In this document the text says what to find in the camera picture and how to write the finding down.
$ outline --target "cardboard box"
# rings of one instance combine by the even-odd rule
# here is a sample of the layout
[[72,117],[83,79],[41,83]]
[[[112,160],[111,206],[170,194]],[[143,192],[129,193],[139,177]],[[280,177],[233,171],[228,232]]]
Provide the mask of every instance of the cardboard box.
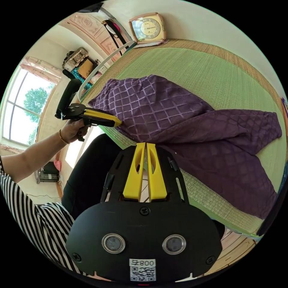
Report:
[[86,59],[86,61],[79,67],[78,73],[86,79],[92,72],[92,69],[93,63],[89,59]]

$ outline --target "black pants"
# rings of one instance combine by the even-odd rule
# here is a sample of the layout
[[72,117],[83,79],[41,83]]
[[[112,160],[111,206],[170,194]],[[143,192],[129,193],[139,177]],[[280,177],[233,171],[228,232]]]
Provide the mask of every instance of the black pants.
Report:
[[76,219],[100,202],[106,175],[121,148],[106,134],[96,137],[75,165],[63,191],[62,205]]

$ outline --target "person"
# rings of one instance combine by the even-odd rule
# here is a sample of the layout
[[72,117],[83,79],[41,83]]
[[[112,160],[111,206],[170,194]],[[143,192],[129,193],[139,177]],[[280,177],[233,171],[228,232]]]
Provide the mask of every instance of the person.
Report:
[[[78,134],[85,136],[88,128],[83,120],[68,120],[59,132],[24,152],[0,156],[0,188],[22,232],[48,259],[85,276],[68,255],[65,243],[74,220],[100,202],[106,175],[121,149],[106,134],[96,137],[75,165],[58,203],[35,205],[18,183],[76,141]],[[96,273],[94,278],[107,280]]]

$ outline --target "pink object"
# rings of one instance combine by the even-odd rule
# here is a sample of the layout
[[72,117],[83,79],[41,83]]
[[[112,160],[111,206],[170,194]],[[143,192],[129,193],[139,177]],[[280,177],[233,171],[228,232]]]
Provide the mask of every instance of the pink object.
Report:
[[61,171],[61,161],[55,160],[54,165],[55,165],[56,169],[60,172]]
[[118,25],[116,25],[115,23],[113,23],[113,24],[116,27],[116,29],[120,32],[120,28],[118,27]]

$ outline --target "sky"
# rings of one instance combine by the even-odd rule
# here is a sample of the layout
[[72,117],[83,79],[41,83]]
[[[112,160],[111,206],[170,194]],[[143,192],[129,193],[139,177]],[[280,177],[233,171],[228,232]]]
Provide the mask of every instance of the sky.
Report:
[[[20,88],[21,82],[26,73],[27,73],[26,70],[23,69],[20,70],[18,77],[16,78],[14,85],[11,88],[10,95],[8,98],[9,101],[11,102],[15,101],[17,92]],[[25,100],[25,94],[30,89],[38,89],[42,87],[49,94],[51,92],[51,89],[48,88],[50,84],[51,84],[50,82],[28,73],[20,88],[16,104],[19,106],[23,106],[23,102]],[[7,108],[4,117],[4,129],[3,129],[3,136],[5,138],[9,138],[9,126],[10,126],[12,108],[13,105],[7,103]],[[25,114],[24,110],[15,107],[11,125],[11,140],[27,144],[30,134],[35,130],[37,125],[38,125],[37,123],[32,122],[30,120],[30,117]]]

